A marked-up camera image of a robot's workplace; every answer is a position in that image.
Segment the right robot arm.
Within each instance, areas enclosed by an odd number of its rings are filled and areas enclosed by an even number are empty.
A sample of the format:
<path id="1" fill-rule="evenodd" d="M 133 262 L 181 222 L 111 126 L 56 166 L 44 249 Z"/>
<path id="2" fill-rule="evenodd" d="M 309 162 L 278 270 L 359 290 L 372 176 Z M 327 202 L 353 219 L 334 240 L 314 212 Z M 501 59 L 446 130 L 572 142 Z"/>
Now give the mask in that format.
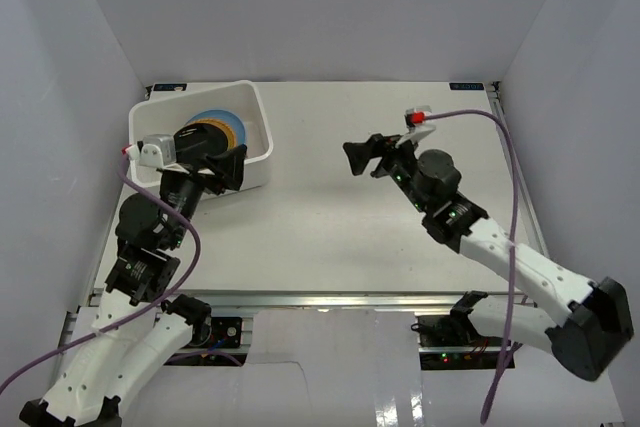
<path id="1" fill-rule="evenodd" d="M 461 174 L 448 153 L 429 149 L 417 154 L 410 140 L 381 134 L 346 142 L 343 150 L 355 176 L 377 160 L 372 177 L 394 181 L 423 213 L 422 225 L 434 241 L 513 281 L 535 302 L 530 308 L 480 291 L 465 293 L 450 312 L 459 343 L 472 346 L 504 333 L 593 382 L 633 338 L 625 288 L 611 277 L 596 282 L 511 241 L 483 208 L 459 192 Z"/>

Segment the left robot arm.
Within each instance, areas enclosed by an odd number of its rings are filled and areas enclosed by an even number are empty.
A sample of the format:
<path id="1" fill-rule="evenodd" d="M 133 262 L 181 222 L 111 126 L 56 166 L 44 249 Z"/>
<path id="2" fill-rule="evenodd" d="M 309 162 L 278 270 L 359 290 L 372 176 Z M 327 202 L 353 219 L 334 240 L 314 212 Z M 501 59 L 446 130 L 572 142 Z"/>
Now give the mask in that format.
<path id="1" fill-rule="evenodd" d="M 60 348 L 75 352 L 59 379 L 19 414 L 28 426 L 119 426 L 142 388 L 186 345 L 199 346 L 211 334 L 210 307 L 179 293 L 185 276 L 172 251 L 186 235 L 195 251 L 202 241 L 191 219 L 205 193 L 239 190 L 244 180 L 244 144 L 215 152 L 203 142 L 163 152 L 152 141 L 124 149 L 121 180 L 131 185 L 132 161 L 151 163 L 161 173 L 157 195 L 137 187 L 119 211 L 117 257 L 88 334 Z"/>

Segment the pink round plate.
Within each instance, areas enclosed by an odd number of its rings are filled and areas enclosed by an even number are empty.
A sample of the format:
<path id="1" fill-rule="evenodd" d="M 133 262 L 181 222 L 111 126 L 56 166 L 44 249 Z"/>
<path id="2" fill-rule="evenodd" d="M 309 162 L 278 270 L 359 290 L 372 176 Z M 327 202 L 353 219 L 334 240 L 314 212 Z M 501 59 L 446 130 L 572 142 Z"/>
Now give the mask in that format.
<path id="1" fill-rule="evenodd" d="M 251 156 L 251 148 L 253 144 L 252 123 L 243 122 L 242 125 L 244 128 L 244 144 L 247 146 L 248 155 Z"/>

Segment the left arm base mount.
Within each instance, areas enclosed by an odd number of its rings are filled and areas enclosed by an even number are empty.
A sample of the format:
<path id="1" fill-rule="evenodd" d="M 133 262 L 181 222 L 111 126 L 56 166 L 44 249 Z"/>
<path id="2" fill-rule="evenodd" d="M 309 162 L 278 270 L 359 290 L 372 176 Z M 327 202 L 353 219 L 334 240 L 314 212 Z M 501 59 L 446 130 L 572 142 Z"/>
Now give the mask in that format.
<path id="1" fill-rule="evenodd" d="M 165 366 L 241 367 L 247 354 L 242 347 L 244 322 L 241 317 L 212 317 L 206 329 L 173 354 Z"/>

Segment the blue round plate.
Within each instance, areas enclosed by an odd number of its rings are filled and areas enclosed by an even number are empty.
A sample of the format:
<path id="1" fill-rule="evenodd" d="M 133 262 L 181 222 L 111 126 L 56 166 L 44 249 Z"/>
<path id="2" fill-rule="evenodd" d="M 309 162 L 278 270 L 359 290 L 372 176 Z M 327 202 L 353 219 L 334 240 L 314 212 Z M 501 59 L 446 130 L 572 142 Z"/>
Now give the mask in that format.
<path id="1" fill-rule="evenodd" d="M 199 119 L 202 119 L 204 117 L 217 117 L 220 119 L 225 119 L 225 120 L 230 120 L 231 122 L 235 121 L 238 126 L 240 124 L 242 124 L 243 122 L 241 121 L 241 119 L 234 113 L 228 111 L 228 110 L 224 110 L 224 109 L 209 109 L 209 110 L 205 110 L 199 114 L 196 114 L 195 116 L 193 116 L 192 118 L 190 118 L 185 125 L 186 126 L 192 126 L 192 125 L 202 125 L 202 124 L 197 124 L 197 121 Z M 207 127 L 204 125 L 204 130 L 213 137 L 214 139 L 214 143 L 221 148 L 223 151 L 224 150 L 224 144 L 223 143 L 219 143 L 220 138 L 218 138 L 210 129 L 210 127 Z"/>

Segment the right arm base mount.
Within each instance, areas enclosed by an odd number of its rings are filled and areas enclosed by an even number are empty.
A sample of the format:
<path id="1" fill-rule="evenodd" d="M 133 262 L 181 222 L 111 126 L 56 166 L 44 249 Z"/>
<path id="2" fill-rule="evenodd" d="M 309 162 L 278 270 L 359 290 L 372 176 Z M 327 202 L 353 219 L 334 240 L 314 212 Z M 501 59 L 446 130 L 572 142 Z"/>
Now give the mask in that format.
<path id="1" fill-rule="evenodd" d="M 502 340 L 471 333 L 449 315 L 417 316 L 411 330 L 417 335 L 423 372 L 493 370 L 497 367 Z"/>

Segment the yellow patterned round plate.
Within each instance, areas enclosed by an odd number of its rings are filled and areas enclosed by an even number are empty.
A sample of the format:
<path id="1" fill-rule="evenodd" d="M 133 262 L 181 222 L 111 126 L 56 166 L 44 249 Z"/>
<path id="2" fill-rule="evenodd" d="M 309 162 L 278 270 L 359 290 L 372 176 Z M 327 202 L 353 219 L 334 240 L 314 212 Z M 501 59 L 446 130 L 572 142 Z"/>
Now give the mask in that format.
<path id="1" fill-rule="evenodd" d="M 244 127 L 230 120 L 220 119 L 217 117 L 204 117 L 197 121 L 210 127 L 211 131 L 220 138 L 219 143 L 224 144 L 224 150 L 231 150 L 241 144 L 244 139 Z"/>

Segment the black round plate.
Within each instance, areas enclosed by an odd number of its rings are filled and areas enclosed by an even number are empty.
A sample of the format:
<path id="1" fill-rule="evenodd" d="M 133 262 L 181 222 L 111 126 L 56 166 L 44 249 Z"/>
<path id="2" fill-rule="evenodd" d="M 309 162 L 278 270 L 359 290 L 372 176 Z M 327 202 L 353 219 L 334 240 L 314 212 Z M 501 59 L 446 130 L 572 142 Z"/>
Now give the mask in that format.
<path id="1" fill-rule="evenodd" d="M 215 156 L 226 152 L 229 140 L 226 133 L 217 126 L 196 122 L 186 125 L 174 134 L 176 160 L 183 164 L 193 164 L 205 156 Z"/>

